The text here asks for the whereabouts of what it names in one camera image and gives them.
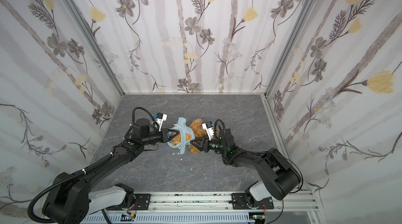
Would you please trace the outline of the aluminium corner post right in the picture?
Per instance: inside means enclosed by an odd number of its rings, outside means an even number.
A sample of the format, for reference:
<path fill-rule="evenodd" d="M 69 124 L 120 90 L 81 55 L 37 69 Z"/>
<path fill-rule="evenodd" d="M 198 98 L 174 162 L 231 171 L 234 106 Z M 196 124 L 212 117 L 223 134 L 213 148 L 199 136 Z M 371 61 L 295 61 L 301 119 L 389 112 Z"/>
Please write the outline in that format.
<path fill-rule="evenodd" d="M 284 69 L 284 65 L 288 57 L 290 56 L 290 52 L 293 49 L 301 31 L 303 30 L 304 25 L 307 22 L 307 19 L 313 10 L 314 4 L 317 0 L 306 0 L 305 4 L 303 5 L 299 16 L 297 17 L 296 23 L 293 26 L 293 29 L 290 33 L 290 36 L 285 44 L 283 52 L 277 62 L 276 67 L 273 69 L 273 75 L 268 83 L 268 87 L 264 92 L 263 97 L 266 98 L 274 89 L 274 86 L 281 75 L 282 70 Z"/>

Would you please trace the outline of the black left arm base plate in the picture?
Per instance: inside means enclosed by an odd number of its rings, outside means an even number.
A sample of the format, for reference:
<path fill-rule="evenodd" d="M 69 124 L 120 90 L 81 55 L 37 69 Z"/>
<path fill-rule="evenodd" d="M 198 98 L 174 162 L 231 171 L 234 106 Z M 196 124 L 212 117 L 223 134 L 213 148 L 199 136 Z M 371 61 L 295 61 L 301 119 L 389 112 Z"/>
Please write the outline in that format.
<path fill-rule="evenodd" d="M 106 210 L 148 210 L 150 205 L 151 194 L 129 194 L 126 196 L 123 202 L 116 206 L 110 206 Z"/>

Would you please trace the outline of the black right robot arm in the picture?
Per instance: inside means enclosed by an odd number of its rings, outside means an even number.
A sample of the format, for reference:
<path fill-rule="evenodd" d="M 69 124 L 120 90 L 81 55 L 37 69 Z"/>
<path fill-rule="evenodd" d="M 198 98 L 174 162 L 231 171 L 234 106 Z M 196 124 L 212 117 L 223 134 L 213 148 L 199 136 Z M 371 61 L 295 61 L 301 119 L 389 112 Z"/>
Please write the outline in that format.
<path fill-rule="evenodd" d="M 256 170 L 263 186 L 276 200 L 283 200 L 302 183 L 301 173 L 276 148 L 260 152 L 243 149 L 236 145 L 230 129 L 220 131 L 214 139 L 194 139 L 191 145 L 200 152 L 213 151 L 221 155 L 226 166 Z"/>

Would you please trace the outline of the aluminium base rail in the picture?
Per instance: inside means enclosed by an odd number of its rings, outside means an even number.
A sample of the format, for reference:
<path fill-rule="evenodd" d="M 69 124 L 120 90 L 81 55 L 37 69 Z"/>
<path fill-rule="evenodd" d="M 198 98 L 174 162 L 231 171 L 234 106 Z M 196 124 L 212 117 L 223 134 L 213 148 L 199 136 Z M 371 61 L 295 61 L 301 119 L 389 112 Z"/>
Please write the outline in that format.
<path fill-rule="evenodd" d="M 271 210 L 233 210 L 231 194 L 234 192 L 159 192 L 139 193 L 151 194 L 148 210 L 106 210 L 123 202 L 121 190 L 105 190 L 90 194 L 89 213 L 79 224 L 111 224 L 107 214 L 125 213 L 135 217 L 138 213 L 196 213 L 196 212 L 247 212 L 254 224 L 323 224 L 324 219 L 318 204 L 309 191 L 290 194 L 283 200 L 272 198 L 274 209 Z M 268 198 L 264 193 L 261 197 L 253 196 L 261 201 Z"/>

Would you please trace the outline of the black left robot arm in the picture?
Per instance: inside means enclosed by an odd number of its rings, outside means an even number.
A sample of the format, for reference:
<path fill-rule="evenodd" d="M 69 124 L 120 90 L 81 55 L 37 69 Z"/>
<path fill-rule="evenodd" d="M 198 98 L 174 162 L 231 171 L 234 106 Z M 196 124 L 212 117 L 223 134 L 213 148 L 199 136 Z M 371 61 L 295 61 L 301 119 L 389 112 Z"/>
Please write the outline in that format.
<path fill-rule="evenodd" d="M 47 195 L 42 214 L 47 219 L 41 223 L 78 224 L 89 213 L 89 193 L 104 178 L 126 165 L 145 151 L 145 146 L 168 143 L 179 131 L 158 128 L 157 123 L 138 119 L 126 132 L 123 141 L 112 147 L 111 153 L 72 174 L 58 175 L 43 193 Z"/>

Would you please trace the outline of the aluminium corner post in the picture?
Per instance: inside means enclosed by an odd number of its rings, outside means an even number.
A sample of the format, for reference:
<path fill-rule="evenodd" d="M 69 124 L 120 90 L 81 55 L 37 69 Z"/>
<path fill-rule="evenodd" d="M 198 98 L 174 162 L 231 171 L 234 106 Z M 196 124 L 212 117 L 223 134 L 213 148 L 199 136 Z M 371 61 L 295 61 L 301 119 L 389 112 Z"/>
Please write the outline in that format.
<path fill-rule="evenodd" d="M 102 53 L 95 37 L 93 36 L 90 26 L 87 24 L 84 16 L 80 12 L 75 1 L 74 0 L 62 0 L 62 1 L 66 5 L 69 13 L 71 14 L 76 25 L 79 27 L 81 33 L 84 35 L 90 48 L 95 53 L 95 56 L 96 56 L 98 62 L 100 63 L 100 66 L 105 71 L 106 75 L 108 76 L 109 80 L 111 81 L 115 90 L 117 91 L 118 95 L 119 96 L 125 95 L 125 92 L 122 89 L 122 86 L 120 85 L 119 81 L 117 80 L 116 76 L 114 75 L 112 68 L 108 64 L 106 57 Z"/>
<path fill-rule="evenodd" d="M 282 70 L 284 69 L 284 65 L 288 57 L 290 56 L 290 52 L 293 49 L 301 31 L 303 30 L 304 25 L 307 22 L 307 19 L 313 10 L 314 4 L 317 0 L 306 0 L 305 4 L 303 5 L 299 16 L 297 17 L 296 23 L 293 26 L 293 29 L 290 33 L 290 36 L 285 44 L 283 52 L 277 62 L 276 67 L 273 69 L 273 75 L 268 83 L 268 87 L 264 92 L 263 97 L 266 98 L 274 89 L 274 86 L 281 75 Z"/>

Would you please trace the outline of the aluminium corner post left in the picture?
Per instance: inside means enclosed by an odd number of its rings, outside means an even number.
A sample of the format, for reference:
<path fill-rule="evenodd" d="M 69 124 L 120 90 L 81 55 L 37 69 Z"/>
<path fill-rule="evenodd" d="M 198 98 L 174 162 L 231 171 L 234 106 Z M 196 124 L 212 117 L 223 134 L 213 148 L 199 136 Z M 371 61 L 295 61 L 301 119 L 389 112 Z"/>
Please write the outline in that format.
<path fill-rule="evenodd" d="M 125 92 L 122 89 L 122 86 L 120 85 L 119 81 L 117 80 L 116 76 L 114 75 L 112 68 L 108 64 L 106 57 L 102 53 L 95 37 L 93 36 L 90 26 L 87 24 L 84 16 L 80 12 L 75 1 L 74 0 L 62 0 L 62 1 L 66 5 L 69 13 L 71 14 L 76 25 L 79 27 L 81 33 L 84 35 L 90 48 L 95 53 L 95 56 L 96 56 L 98 62 L 100 63 L 100 66 L 105 71 L 106 75 L 108 76 L 109 80 L 111 81 L 115 90 L 117 91 L 118 95 L 119 96 L 125 95 Z"/>

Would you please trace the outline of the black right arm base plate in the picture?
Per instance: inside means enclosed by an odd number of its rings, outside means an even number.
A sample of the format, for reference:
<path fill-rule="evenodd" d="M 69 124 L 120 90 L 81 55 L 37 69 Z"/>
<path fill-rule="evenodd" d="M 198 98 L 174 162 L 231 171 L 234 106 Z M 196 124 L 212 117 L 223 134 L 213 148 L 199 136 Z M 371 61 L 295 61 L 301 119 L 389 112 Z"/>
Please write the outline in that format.
<path fill-rule="evenodd" d="M 261 201 L 255 200 L 250 194 L 232 193 L 231 201 L 233 210 L 271 210 L 274 209 L 273 200 L 271 197 Z"/>

